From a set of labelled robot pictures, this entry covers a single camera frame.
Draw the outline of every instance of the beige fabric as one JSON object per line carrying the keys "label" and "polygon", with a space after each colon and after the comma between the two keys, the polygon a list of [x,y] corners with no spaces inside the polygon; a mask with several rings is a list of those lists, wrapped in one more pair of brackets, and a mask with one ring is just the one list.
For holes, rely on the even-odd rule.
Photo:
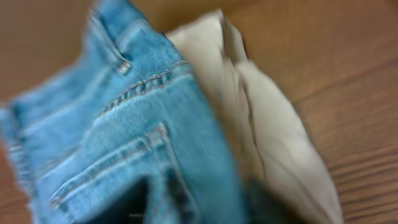
{"label": "beige fabric", "polygon": [[265,187],[314,223],[343,223],[333,181],[289,100],[244,51],[221,11],[167,34],[193,67],[225,131],[241,178]]}

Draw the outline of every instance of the denim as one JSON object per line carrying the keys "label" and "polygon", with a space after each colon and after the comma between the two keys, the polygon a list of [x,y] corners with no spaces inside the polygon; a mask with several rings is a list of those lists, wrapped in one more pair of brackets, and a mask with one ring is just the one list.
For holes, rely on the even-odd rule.
{"label": "denim", "polygon": [[127,0],[99,2],[78,60],[6,103],[0,124],[34,223],[89,222],[142,179],[147,207],[131,215],[144,223],[247,221],[190,67]]}

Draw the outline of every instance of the cloth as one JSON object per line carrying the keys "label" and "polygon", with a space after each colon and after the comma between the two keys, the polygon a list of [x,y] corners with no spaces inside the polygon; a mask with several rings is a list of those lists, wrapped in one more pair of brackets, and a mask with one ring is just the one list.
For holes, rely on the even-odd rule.
{"label": "cloth", "polygon": [[244,223],[227,142],[190,67],[128,0],[99,2],[71,67],[0,111],[33,223],[82,223],[148,184],[146,223]]}
{"label": "cloth", "polygon": [[255,176],[315,223],[343,223],[333,181],[293,106],[244,51],[221,11],[167,34],[193,67],[241,177]]}

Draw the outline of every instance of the wooden table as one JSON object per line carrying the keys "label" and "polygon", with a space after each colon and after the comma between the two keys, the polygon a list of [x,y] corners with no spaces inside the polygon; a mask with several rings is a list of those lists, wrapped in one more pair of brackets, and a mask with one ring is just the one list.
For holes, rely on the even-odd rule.
{"label": "wooden table", "polygon": [[[248,55],[293,102],[327,164],[347,223],[398,223],[398,3],[136,0],[158,30],[222,8]],[[80,50],[89,1],[0,3],[0,100]],[[0,157],[0,223],[29,223]]]}

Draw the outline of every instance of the fabric fold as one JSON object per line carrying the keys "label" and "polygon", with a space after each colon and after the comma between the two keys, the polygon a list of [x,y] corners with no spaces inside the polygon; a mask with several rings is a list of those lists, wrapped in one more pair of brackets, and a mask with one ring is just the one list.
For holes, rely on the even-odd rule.
{"label": "fabric fold", "polygon": [[343,223],[334,183],[290,101],[248,60],[220,10],[167,34],[193,67],[242,179],[255,177],[314,223]]}

